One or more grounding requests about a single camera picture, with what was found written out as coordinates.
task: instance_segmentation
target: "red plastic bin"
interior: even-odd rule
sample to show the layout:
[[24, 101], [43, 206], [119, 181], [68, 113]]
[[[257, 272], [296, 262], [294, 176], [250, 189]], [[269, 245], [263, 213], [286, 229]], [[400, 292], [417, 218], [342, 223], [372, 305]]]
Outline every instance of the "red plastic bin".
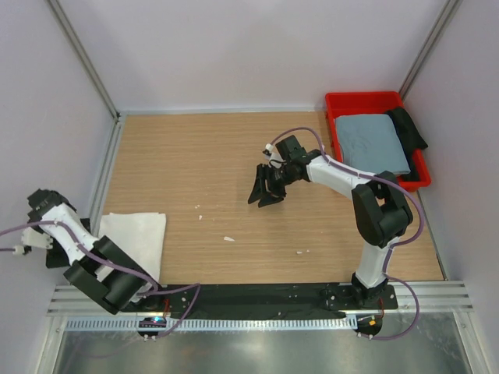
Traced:
[[[375, 115], [383, 114], [386, 111], [396, 107], [403, 107], [404, 104], [397, 92], [343, 92], [343, 93], [327, 93], [327, 118], [331, 129], [331, 146], [334, 149], [336, 160], [343, 162], [340, 144], [336, 134], [336, 124], [334, 120], [341, 115]], [[404, 182], [398, 178], [398, 182], [403, 189], [414, 192], [419, 187], [430, 185], [431, 178], [426, 163], [423, 159], [421, 150], [416, 150], [412, 154], [412, 160], [419, 174], [419, 181]]]

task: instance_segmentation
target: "metal floor panel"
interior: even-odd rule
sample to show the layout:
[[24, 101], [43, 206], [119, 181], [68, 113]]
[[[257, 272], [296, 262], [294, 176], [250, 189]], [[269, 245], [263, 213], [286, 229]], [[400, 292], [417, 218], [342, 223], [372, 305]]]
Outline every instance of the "metal floor panel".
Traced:
[[[408, 313], [386, 315], [383, 335], [401, 332]], [[452, 313], [421, 315], [417, 328], [383, 342], [352, 331], [250, 331], [174, 333], [156, 342], [138, 340], [116, 355], [105, 355], [136, 338], [136, 333], [66, 332], [56, 374], [471, 374]]]

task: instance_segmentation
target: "white connector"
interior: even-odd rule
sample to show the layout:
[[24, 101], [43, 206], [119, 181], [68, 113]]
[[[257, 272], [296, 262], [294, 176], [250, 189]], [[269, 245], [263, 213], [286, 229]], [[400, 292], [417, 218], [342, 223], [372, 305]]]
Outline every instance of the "white connector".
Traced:
[[23, 245], [20, 245], [20, 244], [14, 245], [13, 248], [14, 248], [14, 252], [12, 252], [12, 254], [14, 256], [21, 256], [21, 255], [23, 255], [23, 254], [26, 253], [26, 251], [24, 250], [24, 246]]
[[268, 151], [269, 153], [272, 153], [272, 151], [274, 150], [274, 146], [272, 144], [268, 143], [265, 146], [265, 150]]
[[21, 234], [21, 243], [29, 247], [52, 249], [54, 239], [45, 233], [41, 234], [33, 228], [26, 228]]

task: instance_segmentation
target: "white wall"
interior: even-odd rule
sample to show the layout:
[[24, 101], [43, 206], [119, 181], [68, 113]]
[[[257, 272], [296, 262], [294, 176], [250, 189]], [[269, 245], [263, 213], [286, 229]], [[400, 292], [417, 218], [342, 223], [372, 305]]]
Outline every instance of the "white wall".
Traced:
[[430, 147], [422, 191], [448, 275], [499, 351], [499, 2], [463, 2], [405, 102]]
[[[57, 189], [88, 213], [111, 116], [40, 0], [0, 2], [0, 229], [27, 222], [26, 198]], [[14, 245], [18, 235], [0, 239]], [[0, 372], [30, 372], [60, 271], [44, 251], [0, 254]]]
[[62, 1], [120, 110], [322, 107], [398, 90], [444, 0]]

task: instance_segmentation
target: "black cloth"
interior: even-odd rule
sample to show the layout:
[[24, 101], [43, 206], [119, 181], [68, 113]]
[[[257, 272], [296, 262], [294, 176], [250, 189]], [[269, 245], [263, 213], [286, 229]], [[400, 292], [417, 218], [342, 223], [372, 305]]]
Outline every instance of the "black cloth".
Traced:
[[415, 150], [425, 150], [428, 148], [428, 144], [426, 144], [423, 137], [419, 134], [414, 121], [404, 108], [396, 107], [391, 111], [387, 111], [385, 114], [389, 115], [393, 121], [398, 139], [404, 149], [405, 158], [411, 169], [409, 174], [402, 175], [402, 180], [407, 182], [419, 181], [419, 173], [412, 160], [412, 154]]

